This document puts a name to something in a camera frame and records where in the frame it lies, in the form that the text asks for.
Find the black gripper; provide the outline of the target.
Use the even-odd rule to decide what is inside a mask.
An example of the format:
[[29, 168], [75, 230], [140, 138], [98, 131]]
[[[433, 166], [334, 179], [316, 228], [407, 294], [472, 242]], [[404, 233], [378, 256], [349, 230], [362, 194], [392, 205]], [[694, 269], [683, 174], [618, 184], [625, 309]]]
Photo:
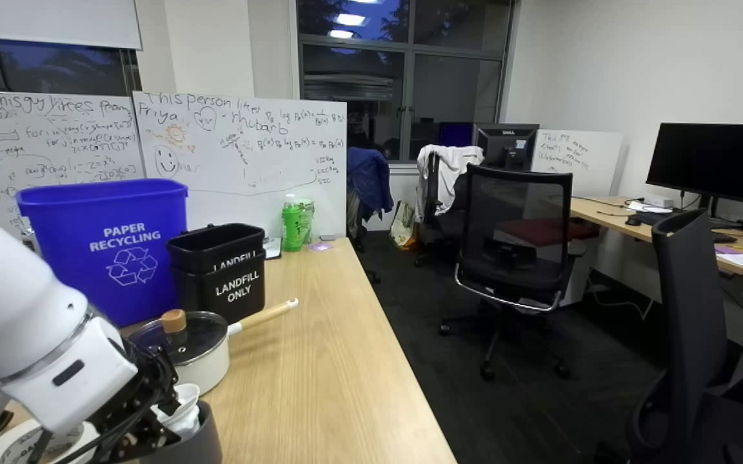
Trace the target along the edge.
[[179, 443], [155, 407], [174, 413], [179, 407], [175, 382], [179, 373], [162, 348], [125, 345], [128, 359], [137, 368], [131, 382], [122, 388], [98, 413], [88, 419], [95, 438], [75, 447], [60, 464], [86, 458], [86, 464], [120, 464], [128, 458], [146, 458]]

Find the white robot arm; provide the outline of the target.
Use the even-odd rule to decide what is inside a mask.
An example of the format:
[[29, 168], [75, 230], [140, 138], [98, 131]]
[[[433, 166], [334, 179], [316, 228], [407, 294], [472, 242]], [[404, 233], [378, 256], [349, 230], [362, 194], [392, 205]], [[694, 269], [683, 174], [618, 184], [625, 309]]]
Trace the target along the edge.
[[95, 458], [108, 461], [128, 434], [162, 442], [152, 407], [174, 413], [174, 388], [161, 354], [134, 348], [82, 291], [0, 230], [0, 394], [53, 438], [90, 422], [100, 434]]

